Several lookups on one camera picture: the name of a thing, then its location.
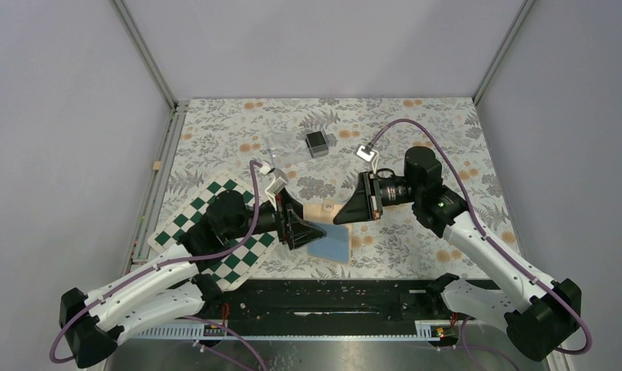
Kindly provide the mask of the tan card holder wallet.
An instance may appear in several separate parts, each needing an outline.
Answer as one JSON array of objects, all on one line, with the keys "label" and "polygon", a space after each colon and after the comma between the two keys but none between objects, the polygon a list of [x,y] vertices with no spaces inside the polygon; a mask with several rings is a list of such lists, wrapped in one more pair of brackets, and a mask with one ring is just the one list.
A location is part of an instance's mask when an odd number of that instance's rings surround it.
[{"label": "tan card holder wallet", "polygon": [[310,257],[331,261],[335,264],[348,264],[351,259],[352,226],[334,224],[343,205],[325,199],[323,203],[304,204],[304,219],[321,227],[326,236],[307,245]]}]

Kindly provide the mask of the black credit card stack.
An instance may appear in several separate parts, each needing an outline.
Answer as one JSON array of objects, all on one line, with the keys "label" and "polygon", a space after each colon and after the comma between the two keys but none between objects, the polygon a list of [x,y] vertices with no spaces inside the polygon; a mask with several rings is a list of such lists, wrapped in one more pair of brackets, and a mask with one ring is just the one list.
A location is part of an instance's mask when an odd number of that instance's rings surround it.
[{"label": "black credit card stack", "polygon": [[323,157],[329,152],[328,142],[323,131],[312,131],[306,134],[305,143],[312,158]]}]

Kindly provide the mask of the clear acrylic card box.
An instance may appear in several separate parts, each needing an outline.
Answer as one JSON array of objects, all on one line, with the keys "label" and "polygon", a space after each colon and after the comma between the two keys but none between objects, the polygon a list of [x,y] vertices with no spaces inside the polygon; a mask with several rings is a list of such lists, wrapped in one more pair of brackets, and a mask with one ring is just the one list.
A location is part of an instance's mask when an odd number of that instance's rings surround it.
[{"label": "clear acrylic card box", "polygon": [[308,147],[305,143],[305,135],[312,131],[320,130],[300,129],[280,134],[273,134],[270,137],[267,137],[267,152],[270,155],[271,163],[276,168],[284,168],[288,165],[294,165],[299,162],[306,162],[313,159],[310,156]]}]

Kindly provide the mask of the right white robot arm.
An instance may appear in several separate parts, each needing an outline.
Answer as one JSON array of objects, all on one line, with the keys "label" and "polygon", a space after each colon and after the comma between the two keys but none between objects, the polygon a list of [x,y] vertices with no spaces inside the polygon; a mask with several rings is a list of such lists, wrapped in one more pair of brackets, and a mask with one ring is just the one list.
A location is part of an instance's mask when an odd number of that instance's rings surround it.
[{"label": "right white robot arm", "polygon": [[434,151],[408,149],[403,175],[379,177],[362,172],[352,197],[335,224],[379,220],[386,206],[409,203],[418,222],[467,255],[498,286],[499,293],[444,274],[427,288],[427,311],[436,318],[457,312],[503,332],[526,358],[536,362],[575,333],[580,325],[582,291],[570,279],[561,282],[532,266],[504,242],[478,226],[472,208],[443,184]]}]

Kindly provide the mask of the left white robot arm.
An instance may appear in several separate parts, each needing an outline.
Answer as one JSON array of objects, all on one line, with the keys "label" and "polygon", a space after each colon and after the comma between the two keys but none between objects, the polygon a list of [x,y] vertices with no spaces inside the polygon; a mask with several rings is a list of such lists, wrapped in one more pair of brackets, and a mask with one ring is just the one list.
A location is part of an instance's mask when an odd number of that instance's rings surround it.
[{"label": "left white robot arm", "polygon": [[286,190],[284,173],[264,191],[226,173],[215,176],[160,225],[148,242],[157,255],[98,289],[73,288],[61,298],[60,339],[81,368],[95,366],[139,332],[175,318],[220,313],[222,295],[237,289],[279,245],[291,249],[323,239]]}]

